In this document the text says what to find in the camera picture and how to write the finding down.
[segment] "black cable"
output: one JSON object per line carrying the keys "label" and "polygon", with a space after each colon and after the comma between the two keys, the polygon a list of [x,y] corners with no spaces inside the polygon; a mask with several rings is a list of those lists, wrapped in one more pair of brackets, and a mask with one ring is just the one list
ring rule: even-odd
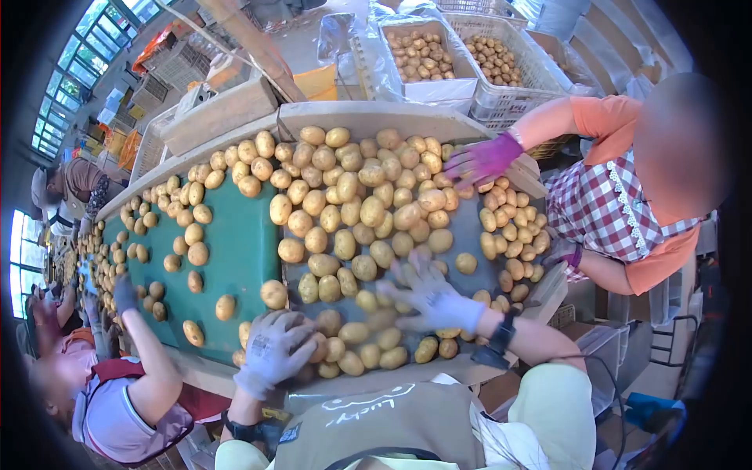
{"label": "black cable", "polygon": [[621,411],[621,446],[619,449],[619,455],[616,457],[616,462],[614,462],[614,466],[611,467],[611,470],[616,470],[616,467],[619,466],[619,461],[621,460],[621,457],[624,455],[624,448],[626,447],[626,422],[624,421],[624,401],[621,397],[621,393],[619,392],[619,387],[616,384],[616,378],[614,378],[614,375],[611,373],[611,370],[606,365],[606,361],[603,360],[602,357],[598,356],[589,356],[587,354],[575,354],[574,356],[561,356],[561,357],[552,357],[546,362],[551,362],[556,359],[597,359],[603,364],[603,367],[605,367],[606,372],[608,372],[608,376],[611,378],[611,382],[614,384],[614,395],[617,397],[617,400],[619,401],[619,410]]}

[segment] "lace trim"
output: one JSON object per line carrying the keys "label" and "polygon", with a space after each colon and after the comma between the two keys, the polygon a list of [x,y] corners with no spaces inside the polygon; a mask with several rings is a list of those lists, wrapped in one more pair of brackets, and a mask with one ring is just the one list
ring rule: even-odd
{"label": "lace trim", "polygon": [[647,256],[650,251],[645,247],[645,239],[642,238],[642,232],[640,232],[635,218],[635,213],[632,212],[632,206],[629,204],[629,200],[626,197],[626,191],[624,191],[624,185],[621,183],[621,179],[616,172],[616,164],[613,161],[606,163],[606,168],[609,170],[608,177],[614,182],[614,191],[619,194],[617,200],[623,205],[622,213],[626,214],[626,224],[632,227],[630,235],[637,239],[635,247],[640,256]]}

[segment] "work glove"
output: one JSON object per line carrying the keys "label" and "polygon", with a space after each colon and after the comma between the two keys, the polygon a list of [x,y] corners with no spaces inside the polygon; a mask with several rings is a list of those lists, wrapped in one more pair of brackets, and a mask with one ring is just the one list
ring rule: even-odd
{"label": "work glove", "polygon": [[471,144],[453,153],[444,171],[450,179],[462,178],[456,185],[458,190],[472,184],[482,186],[502,176],[524,151],[512,134],[504,132],[492,141]]}
{"label": "work glove", "polygon": [[551,236],[551,248],[548,256],[541,261],[543,267],[549,269],[557,263],[566,261],[572,268],[577,268],[582,260],[582,244],[562,238],[550,227],[546,227],[546,232]]}
{"label": "work glove", "polygon": [[131,283],[131,278],[127,274],[121,274],[115,280],[115,289],[112,293],[115,300],[117,313],[123,315],[123,312],[134,308],[138,310],[138,296],[136,289]]}
{"label": "work glove", "polygon": [[81,220],[81,228],[78,230],[80,236],[88,236],[92,231],[92,220],[86,216]]}
{"label": "work glove", "polygon": [[285,310],[257,317],[250,327],[245,364],[233,377],[235,384],[264,401],[274,386],[296,375],[317,348],[311,338],[315,325],[302,321],[299,312]]}
{"label": "work glove", "polygon": [[443,328],[461,328],[475,333],[475,327],[486,305],[461,296],[445,279],[430,255],[412,250],[408,257],[410,267],[403,268],[392,261],[393,274],[410,287],[398,290],[393,284],[378,281],[376,290],[396,302],[410,305],[420,312],[415,317],[402,317],[396,324],[400,329],[427,332]]}

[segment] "wooden pole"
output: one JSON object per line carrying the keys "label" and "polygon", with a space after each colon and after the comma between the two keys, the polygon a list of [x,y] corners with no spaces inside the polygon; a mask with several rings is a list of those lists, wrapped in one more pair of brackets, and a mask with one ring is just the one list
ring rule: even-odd
{"label": "wooden pole", "polygon": [[246,17],[235,0],[197,0],[199,5],[209,10],[211,16],[230,33],[246,50],[253,60],[263,68],[280,94],[288,102],[306,102],[308,99],[295,85],[293,78],[277,60],[269,55],[266,47],[268,37]]}

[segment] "black wrist strap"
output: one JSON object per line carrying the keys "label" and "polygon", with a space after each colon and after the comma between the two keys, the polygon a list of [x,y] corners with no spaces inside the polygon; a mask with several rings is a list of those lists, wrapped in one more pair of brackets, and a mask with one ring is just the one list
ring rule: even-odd
{"label": "black wrist strap", "polygon": [[479,364],[488,365],[490,367],[496,367],[502,370],[509,369],[509,361],[504,359],[504,354],[507,351],[509,342],[514,336],[514,332],[516,331],[512,326],[512,322],[520,313],[520,310],[516,307],[510,308],[509,312],[504,315],[504,321],[496,326],[496,330],[488,340],[488,345],[476,349],[471,356],[471,359]]}
{"label": "black wrist strap", "polygon": [[263,440],[264,435],[257,425],[253,424],[251,426],[246,426],[244,424],[238,424],[235,421],[230,421],[227,417],[227,411],[228,410],[222,412],[222,423],[224,423],[227,430],[230,431],[233,438],[246,442]]}

